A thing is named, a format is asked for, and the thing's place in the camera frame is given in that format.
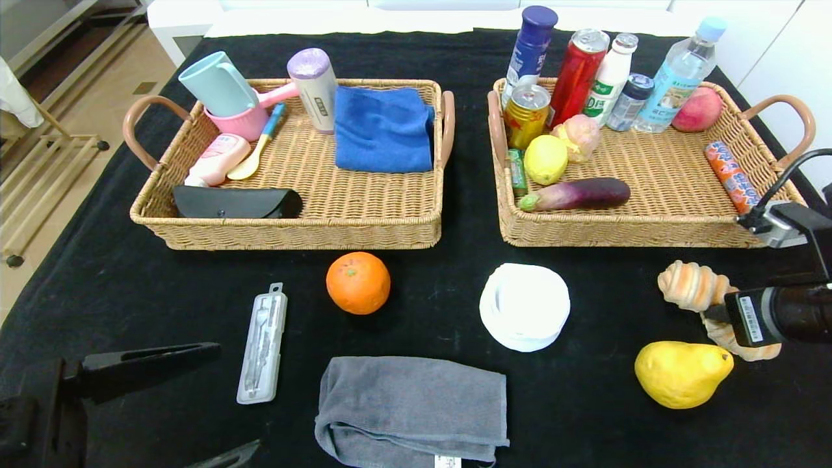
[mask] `yellow can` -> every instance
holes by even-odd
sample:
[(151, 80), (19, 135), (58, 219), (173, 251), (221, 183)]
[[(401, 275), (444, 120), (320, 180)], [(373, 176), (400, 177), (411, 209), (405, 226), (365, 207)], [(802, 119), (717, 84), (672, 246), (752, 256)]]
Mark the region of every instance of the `yellow can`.
[(503, 111), (508, 147), (525, 150), (543, 133), (549, 114), (549, 92), (542, 86), (526, 84), (514, 88)]

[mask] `peach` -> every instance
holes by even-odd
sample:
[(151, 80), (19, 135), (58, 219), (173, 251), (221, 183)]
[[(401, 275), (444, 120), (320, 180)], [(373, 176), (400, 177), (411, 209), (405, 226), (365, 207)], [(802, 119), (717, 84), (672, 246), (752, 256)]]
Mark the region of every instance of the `peach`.
[(680, 132), (701, 132), (720, 118), (722, 99), (709, 87), (698, 87), (679, 109), (673, 127)]

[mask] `towel label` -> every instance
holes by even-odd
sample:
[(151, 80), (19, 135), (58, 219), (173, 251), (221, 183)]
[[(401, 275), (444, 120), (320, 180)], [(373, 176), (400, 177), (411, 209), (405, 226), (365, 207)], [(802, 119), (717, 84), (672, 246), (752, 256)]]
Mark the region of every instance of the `towel label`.
[(462, 468), (462, 465), (463, 459), (455, 456), (433, 456), (433, 468)]

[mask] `eggplant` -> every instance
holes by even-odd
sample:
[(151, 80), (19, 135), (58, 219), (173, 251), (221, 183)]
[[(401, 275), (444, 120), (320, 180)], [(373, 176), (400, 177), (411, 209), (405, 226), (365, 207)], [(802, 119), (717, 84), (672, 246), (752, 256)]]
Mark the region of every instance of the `eggplant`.
[(525, 212), (570, 210), (573, 208), (613, 208), (630, 199), (630, 186), (615, 177), (594, 177), (561, 182), (544, 187), (520, 199)]

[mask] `blue towel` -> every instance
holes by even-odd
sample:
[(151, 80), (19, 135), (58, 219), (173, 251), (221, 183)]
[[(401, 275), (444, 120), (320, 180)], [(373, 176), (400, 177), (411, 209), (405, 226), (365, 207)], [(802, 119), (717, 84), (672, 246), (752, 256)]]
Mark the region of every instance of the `blue towel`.
[(335, 92), (335, 166), (366, 172), (433, 169), (433, 107), (415, 89)]

